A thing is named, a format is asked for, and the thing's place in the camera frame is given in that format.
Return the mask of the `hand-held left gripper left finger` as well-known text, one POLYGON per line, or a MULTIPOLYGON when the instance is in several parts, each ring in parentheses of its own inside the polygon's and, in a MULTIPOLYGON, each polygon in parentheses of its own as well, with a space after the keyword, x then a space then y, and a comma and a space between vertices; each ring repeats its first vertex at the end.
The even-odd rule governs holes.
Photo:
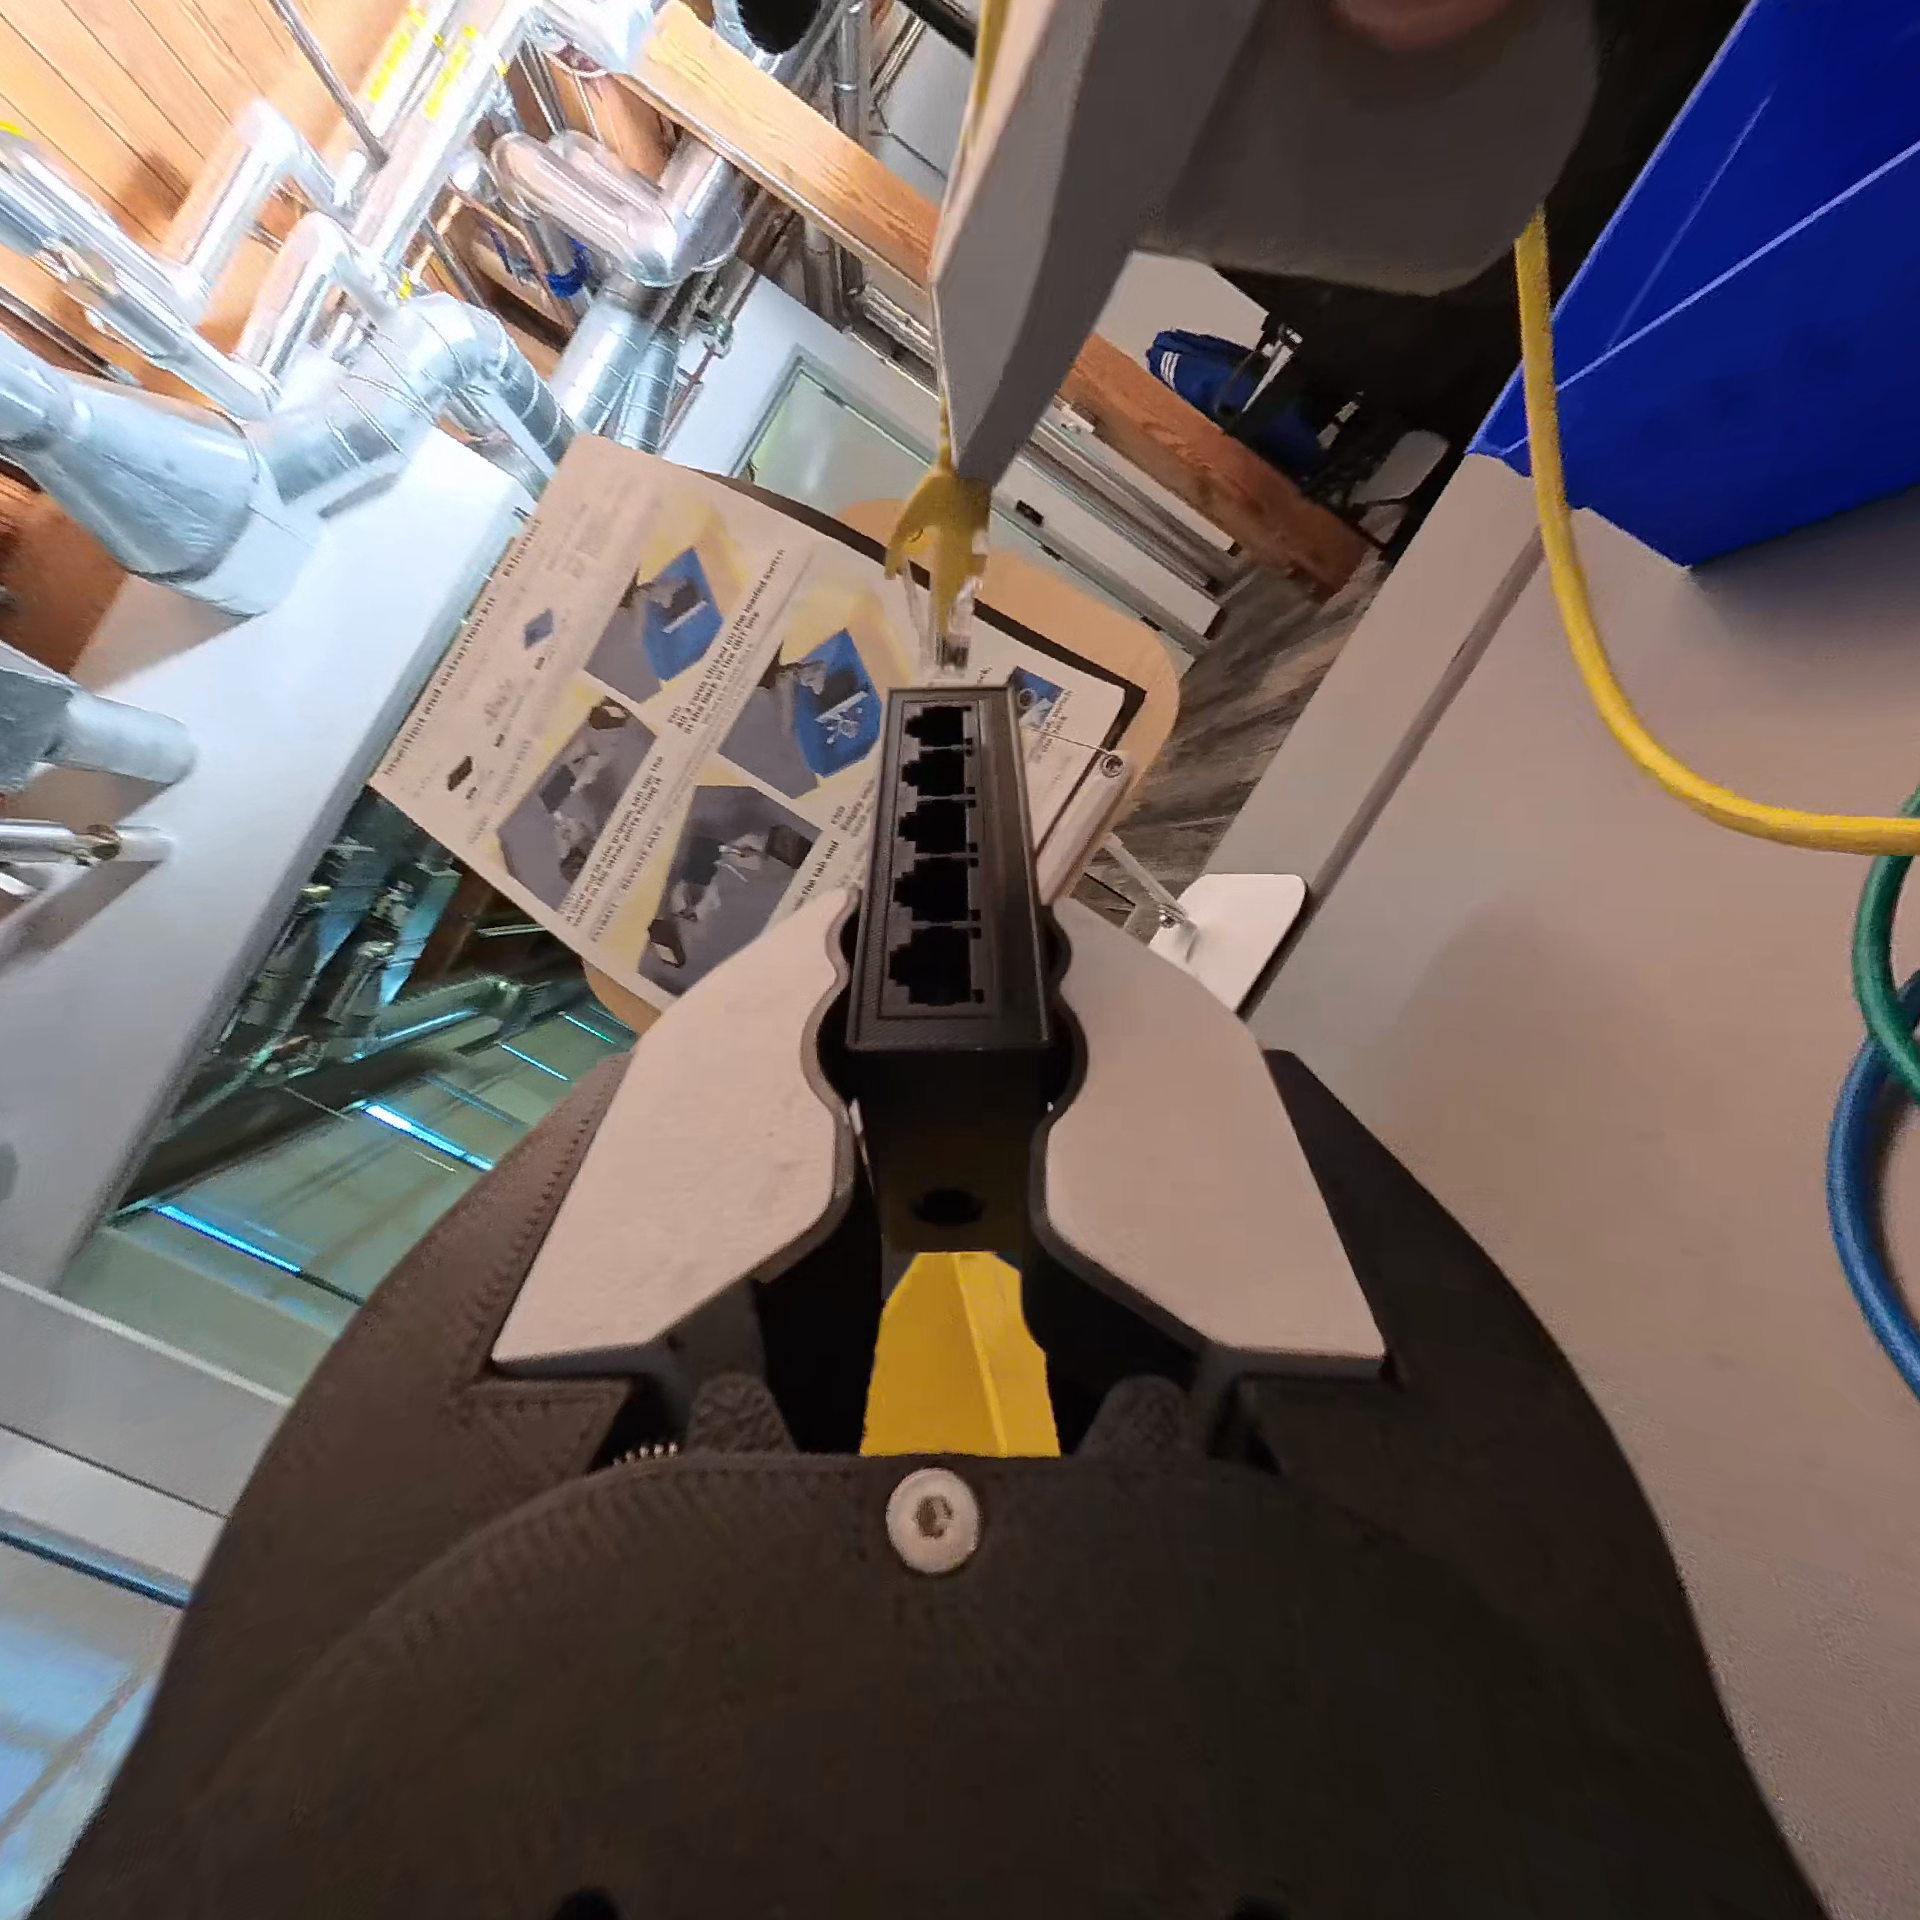
POLYGON ((496 1334, 496 1368, 760 1368, 760 1287, 849 1213, 820 1064, 858 894, 764 931, 640 1037, 496 1334))

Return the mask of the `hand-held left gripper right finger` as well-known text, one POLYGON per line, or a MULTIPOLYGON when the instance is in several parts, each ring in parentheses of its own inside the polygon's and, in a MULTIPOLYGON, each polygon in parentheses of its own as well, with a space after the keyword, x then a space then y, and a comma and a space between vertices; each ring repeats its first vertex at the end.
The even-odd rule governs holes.
POLYGON ((1381 1364, 1251 1028, 1096 909, 1055 917, 1080 1068, 1041 1146, 1045 1245, 1204 1364, 1381 1364))

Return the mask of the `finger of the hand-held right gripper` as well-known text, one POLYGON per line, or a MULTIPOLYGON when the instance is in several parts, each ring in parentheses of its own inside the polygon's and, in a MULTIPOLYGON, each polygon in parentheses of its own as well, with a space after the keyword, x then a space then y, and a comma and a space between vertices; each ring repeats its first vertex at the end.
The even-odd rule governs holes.
POLYGON ((931 253, 947 444, 994 485, 1248 51, 1256 2, 989 2, 931 253))

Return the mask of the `black network switch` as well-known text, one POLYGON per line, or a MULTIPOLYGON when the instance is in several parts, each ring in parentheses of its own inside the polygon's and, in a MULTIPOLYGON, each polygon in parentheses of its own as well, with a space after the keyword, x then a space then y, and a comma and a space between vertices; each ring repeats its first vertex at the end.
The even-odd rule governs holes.
POLYGON ((835 1072, 901 1258, 1023 1266, 1036 1240, 1067 1037, 1032 836, 1013 691, 895 692, 835 1072))

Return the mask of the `blue striped bag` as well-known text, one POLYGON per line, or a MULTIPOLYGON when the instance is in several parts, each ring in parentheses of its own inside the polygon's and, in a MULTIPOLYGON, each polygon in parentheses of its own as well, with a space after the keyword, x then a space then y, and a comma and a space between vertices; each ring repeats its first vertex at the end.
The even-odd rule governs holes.
POLYGON ((1146 368, 1191 408, 1232 424, 1256 403, 1274 368, 1274 350, 1185 326, 1161 330, 1146 350, 1146 368))

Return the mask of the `wooden beam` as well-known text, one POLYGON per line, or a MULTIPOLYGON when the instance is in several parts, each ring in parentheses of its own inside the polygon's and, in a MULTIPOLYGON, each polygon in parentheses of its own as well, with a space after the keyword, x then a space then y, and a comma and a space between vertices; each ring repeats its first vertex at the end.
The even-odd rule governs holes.
MULTIPOLYGON (((685 5, 665 5, 626 82, 747 179, 824 227, 861 263, 927 287, 938 210, 685 5)), ((1252 559, 1316 595, 1340 590, 1377 543, 1309 502, 1281 470, 1091 334, 1060 398, 1096 437, 1199 510, 1252 559)))

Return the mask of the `yellow plastic wedge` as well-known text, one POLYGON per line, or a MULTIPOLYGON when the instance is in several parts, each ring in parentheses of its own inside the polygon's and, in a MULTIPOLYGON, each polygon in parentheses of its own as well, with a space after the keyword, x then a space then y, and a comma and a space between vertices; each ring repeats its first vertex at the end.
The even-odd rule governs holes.
POLYGON ((1060 1451, 1017 1270, 986 1252, 913 1254, 880 1309, 860 1453, 1060 1451))

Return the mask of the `blue plastic bin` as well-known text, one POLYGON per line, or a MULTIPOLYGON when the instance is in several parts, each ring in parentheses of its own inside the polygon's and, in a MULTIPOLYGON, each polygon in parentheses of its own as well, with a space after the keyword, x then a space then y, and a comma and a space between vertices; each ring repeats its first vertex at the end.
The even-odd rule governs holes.
POLYGON ((1746 7, 1552 334, 1571 504, 1669 562, 1914 490, 1917 5, 1746 7))

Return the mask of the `printed instruction sheet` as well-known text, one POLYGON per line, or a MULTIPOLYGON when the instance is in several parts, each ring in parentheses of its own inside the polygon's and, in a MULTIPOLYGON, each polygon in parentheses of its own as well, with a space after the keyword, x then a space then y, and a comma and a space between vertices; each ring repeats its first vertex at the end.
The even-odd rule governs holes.
MULTIPOLYGON (((658 1016, 868 875, 885 715, 931 683, 924 574, 799 502, 581 438, 373 775, 472 872, 658 1016)), ((964 686, 1015 695, 1036 864, 1136 757, 1138 683, 975 613, 964 686)))

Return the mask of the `silver insulated pipe cluster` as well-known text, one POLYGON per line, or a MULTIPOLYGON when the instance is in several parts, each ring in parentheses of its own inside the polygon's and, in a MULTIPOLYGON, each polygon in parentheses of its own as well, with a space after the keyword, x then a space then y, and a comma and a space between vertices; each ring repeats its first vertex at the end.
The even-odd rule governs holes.
POLYGON ((626 157, 667 5, 4 5, 4 466, 130 575, 277 605, 451 429, 528 493, 658 450, 755 186, 626 157))

